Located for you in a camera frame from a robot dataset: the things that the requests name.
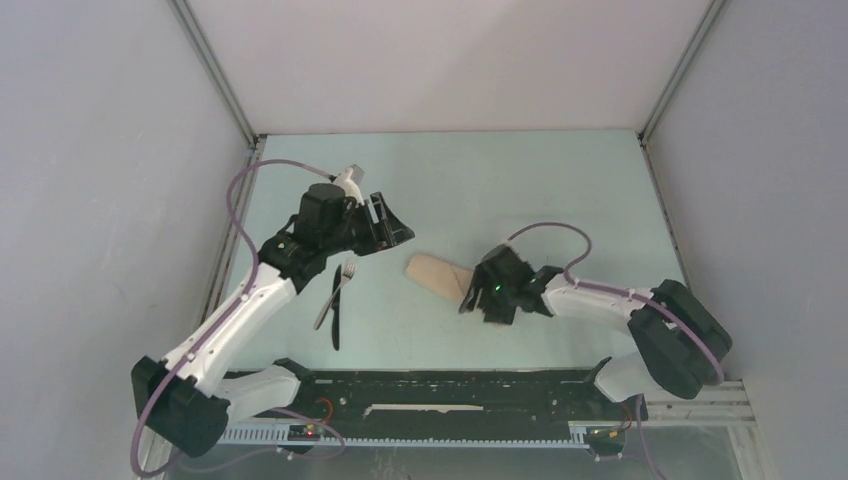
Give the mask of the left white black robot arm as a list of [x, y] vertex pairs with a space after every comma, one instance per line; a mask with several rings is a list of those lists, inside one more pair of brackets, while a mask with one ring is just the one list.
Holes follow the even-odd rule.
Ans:
[[231, 418], [231, 401], [216, 391], [262, 325], [302, 293], [330, 257], [364, 257], [414, 236], [379, 192], [357, 201], [335, 186], [311, 186], [284, 227], [252, 247], [246, 277], [199, 329], [162, 359], [145, 356], [133, 366], [140, 425], [191, 458], [206, 454]]

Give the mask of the beige cloth napkin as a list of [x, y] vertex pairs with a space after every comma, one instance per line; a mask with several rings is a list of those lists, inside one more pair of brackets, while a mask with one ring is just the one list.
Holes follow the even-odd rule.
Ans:
[[408, 261], [405, 275], [420, 287], [459, 304], [469, 291], [473, 272], [439, 257], [417, 253]]

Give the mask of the black knife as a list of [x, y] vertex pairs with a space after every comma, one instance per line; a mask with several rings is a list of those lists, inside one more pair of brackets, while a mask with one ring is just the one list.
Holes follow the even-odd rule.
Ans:
[[333, 314], [332, 322], [331, 322], [331, 341], [332, 346], [335, 351], [340, 350], [340, 328], [339, 328], [339, 320], [340, 320], [340, 291], [341, 291], [341, 280], [342, 280], [342, 266], [339, 265], [337, 267], [335, 277], [334, 277], [334, 296], [331, 300], [331, 311]]

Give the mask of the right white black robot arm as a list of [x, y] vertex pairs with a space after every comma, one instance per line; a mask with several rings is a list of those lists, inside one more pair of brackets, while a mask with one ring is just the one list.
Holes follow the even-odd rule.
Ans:
[[635, 342], [634, 352], [600, 361], [581, 392], [585, 411], [606, 418], [622, 402], [663, 390], [691, 400], [724, 380], [729, 333], [684, 284], [665, 279], [651, 289], [580, 280], [562, 268], [534, 269], [508, 245], [487, 253], [472, 271], [459, 304], [487, 323], [510, 325], [518, 311], [595, 321]]

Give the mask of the silver fork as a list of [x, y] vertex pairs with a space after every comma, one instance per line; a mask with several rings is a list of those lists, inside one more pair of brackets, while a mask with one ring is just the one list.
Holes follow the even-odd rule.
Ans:
[[343, 264], [340, 264], [337, 268], [332, 293], [328, 300], [325, 302], [324, 306], [322, 307], [318, 317], [316, 318], [313, 324], [314, 330], [318, 330], [321, 328], [327, 314], [331, 309], [333, 309], [333, 305], [336, 303], [336, 301], [340, 299], [341, 290], [356, 274], [357, 264], [358, 261], [355, 258], [351, 257], [348, 258]]

